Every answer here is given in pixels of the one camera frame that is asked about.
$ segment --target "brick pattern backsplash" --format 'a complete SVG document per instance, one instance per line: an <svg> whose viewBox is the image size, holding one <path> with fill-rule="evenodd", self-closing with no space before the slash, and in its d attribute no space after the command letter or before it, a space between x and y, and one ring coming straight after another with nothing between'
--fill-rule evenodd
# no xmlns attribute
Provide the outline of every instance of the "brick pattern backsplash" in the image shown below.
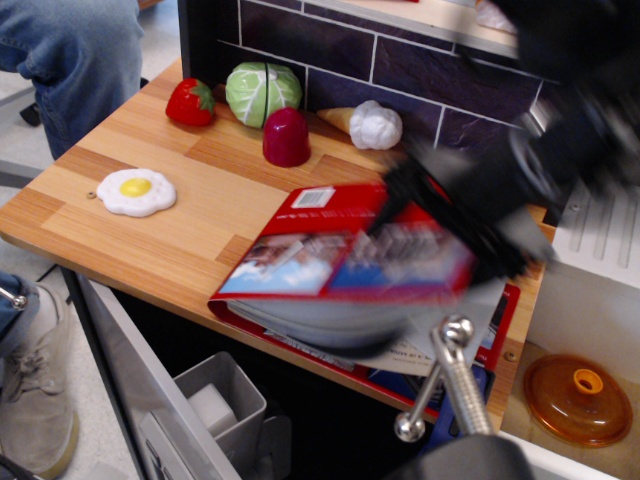
<svg viewBox="0 0 640 480"><path fill-rule="evenodd" d="M489 148L544 84L511 58L304 1L179 5L185 75L216 85L242 62L286 65L303 85L301 108L374 99L400 114L407 135L437 146Z"/></svg>

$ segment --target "toy fried egg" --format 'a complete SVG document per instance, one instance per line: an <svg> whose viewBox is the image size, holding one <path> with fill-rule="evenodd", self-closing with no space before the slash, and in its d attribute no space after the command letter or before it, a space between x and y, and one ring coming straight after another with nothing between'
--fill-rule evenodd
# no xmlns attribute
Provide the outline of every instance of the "toy fried egg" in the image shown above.
<svg viewBox="0 0 640 480"><path fill-rule="evenodd" d="M171 182L161 173L145 168L107 175L96 194L111 213L130 217L146 217L176 201L176 189Z"/></svg>

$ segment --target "gray shoe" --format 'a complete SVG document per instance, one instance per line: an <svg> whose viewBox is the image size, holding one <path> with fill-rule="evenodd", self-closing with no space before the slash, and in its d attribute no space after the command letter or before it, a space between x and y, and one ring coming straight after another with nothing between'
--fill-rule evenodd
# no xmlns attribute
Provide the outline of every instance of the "gray shoe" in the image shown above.
<svg viewBox="0 0 640 480"><path fill-rule="evenodd" d="M78 416L66 389L69 309L56 292L57 326L32 351L19 346L5 358L0 396L0 451L45 480L69 465L78 443Z"/></svg>

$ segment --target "jeans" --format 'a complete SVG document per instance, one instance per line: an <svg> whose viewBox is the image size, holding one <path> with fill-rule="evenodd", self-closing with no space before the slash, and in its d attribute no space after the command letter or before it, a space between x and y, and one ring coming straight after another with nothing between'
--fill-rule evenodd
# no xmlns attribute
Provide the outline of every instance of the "jeans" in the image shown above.
<svg viewBox="0 0 640 480"><path fill-rule="evenodd" d="M0 0L0 70L32 80L54 159L140 89L137 0Z"/></svg>
<svg viewBox="0 0 640 480"><path fill-rule="evenodd" d="M40 308L37 287L22 278L0 271L0 287L12 295L27 297L27 307L17 311L11 302L0 297L0 358L11 353L31 326L31 320Z"/></svg>

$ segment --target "white shelf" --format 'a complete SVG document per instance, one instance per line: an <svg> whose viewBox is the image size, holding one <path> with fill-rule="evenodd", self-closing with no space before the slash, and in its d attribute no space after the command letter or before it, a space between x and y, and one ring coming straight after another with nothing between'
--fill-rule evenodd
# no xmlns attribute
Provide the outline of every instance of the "white shelf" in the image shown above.
<svg viewBox="0 0 640 480"><path fill-rule="evenodd" d="M306 0L343 13L516 58L516 37L480 26L474 8L446 0Z"/></svg>

